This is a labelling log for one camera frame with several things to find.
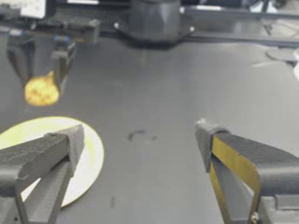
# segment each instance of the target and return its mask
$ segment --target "black table surface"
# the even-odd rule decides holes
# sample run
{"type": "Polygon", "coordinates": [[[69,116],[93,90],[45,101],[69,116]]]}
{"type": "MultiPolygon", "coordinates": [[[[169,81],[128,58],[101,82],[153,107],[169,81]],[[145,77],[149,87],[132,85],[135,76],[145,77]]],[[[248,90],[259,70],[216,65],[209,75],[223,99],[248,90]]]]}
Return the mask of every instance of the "black table surface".
{"type": "MultiPolygon", "coordinates": [[[[38,41],[36,73],[50,69],[38,41]]],[[[0,130],[41,116],[68,116],[101,136],[105,162],[94,185],[57,223],[223,223],[193,137],[207,117],[232,133],[299,156],[299,81],[292,68],[249,44],[185,43],[169,50],[115,39],[78,45],[60,102],[24,103],[0,43],[0,130]]]]}

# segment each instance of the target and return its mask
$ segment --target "yellow object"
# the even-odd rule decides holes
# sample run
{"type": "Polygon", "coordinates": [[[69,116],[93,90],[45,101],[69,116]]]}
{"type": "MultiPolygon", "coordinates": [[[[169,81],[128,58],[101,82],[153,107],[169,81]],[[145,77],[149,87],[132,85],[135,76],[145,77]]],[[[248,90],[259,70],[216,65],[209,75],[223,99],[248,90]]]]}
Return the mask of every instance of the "yellow object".
{"type": "MultiPolygon", "coordinates": [[[[42,117],[14,125],[0,135],[0,150],[28,142],[44,134],[64,130],[77,124],[82,125],[85,148],[81,152],[77,169],[69,181],[61,205],[66,206],[90,188],[97,179],[104,163],[104,147],[97,132],[84,123],[68,117],[42,117]]],[[[22,191],[22,199],[30,194],[37,181],[22,191]]]]}
{"type": "Polygon", "coordinates": [[[60,99],[60,90],[54,85],[53,71],[48,75],[32,78],[24,87],[24,99],[28,104],[50,106],[60,99]]]}

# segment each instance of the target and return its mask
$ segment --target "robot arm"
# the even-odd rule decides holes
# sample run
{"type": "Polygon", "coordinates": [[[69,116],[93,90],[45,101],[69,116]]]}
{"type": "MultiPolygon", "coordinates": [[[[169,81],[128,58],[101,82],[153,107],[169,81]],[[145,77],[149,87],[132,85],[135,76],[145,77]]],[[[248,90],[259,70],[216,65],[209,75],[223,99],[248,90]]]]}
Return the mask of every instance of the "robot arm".
{"type": "Polygon", "coordinates": [[[224,223],[297,223],[299,158],[204,120],[196,139],[224,223]]]}
{"type": "Polygon", "coordinates": [[[84,148],[82,127],[0,151],[0,223],[53,224],[84,148]],[[41,179],[25,201],[22,190],[41,179]]]}

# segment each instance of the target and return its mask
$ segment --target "white object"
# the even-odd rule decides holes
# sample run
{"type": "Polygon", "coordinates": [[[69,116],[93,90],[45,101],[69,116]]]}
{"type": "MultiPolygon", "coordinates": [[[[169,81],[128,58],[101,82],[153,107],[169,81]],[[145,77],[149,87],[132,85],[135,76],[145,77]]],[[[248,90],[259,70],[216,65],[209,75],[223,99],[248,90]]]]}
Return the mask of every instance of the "white object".
{"type": "Polygon", "coordinates": [[[22,17],[45,17],[46,0],[0,0],[0,5],[9,5],[12,9],[20,10],[22,17]]]}

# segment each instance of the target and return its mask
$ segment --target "white plate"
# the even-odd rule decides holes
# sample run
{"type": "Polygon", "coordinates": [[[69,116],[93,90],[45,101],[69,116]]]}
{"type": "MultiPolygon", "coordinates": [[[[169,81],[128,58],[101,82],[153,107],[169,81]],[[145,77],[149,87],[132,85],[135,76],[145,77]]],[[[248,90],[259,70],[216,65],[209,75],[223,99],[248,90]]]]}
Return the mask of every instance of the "white plate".
{"type": "MultiPolygon", "coordinates": [[[[28,142],[44,134],[64,130],[81,123],[85,134],[85,148],[81,152],[77,169],[69,180],[61,206],[72,203],[90,188],[104,163],[104,147],[97,132],[84,123],[68,117],[42,117],[14,125],[0,135],[0,150],[28,142]]],[[[22,199],[30,194],[37,181],[22,191],[22,199]]]]}

